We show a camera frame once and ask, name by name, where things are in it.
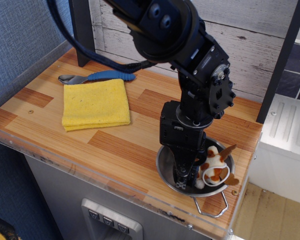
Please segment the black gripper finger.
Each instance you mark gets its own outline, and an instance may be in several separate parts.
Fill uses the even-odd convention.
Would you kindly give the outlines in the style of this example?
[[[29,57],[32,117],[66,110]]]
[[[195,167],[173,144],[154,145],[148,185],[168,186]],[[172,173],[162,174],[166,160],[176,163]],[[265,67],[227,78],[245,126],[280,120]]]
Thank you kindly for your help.
[[[199,168],[200,167],[198,165],[195,165],[191,168],[187,176],[179,176],[177,173],[176,164],[174,163],[172,173],[176,187],[179,189],[185,189],[186,186],[194,187],[199,173]]]

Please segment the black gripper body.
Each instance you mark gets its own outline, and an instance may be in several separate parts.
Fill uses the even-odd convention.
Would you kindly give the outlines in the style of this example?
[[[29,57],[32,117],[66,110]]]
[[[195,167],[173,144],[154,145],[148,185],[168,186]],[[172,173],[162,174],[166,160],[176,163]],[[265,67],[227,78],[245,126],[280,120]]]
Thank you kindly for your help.
[[[189,173],[200,154],[205,154],[206,133],[182,124],[177,118],[178,101],[168,101],[160,114],[159,141],[173,153],[175,171]]]

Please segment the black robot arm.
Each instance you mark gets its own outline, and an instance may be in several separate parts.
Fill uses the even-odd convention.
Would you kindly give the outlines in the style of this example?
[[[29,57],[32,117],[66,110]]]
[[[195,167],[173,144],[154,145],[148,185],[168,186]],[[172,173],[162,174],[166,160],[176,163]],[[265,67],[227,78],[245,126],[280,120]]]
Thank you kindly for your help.
[[[180,101],[161,111],[160,137],[174,157],[173,177],[184,189],[206,160],[205,128],[233,105],[229,57],[206,32],[189,0],[110,0],[113,14],[130,29],[138,53],[178,72]]]

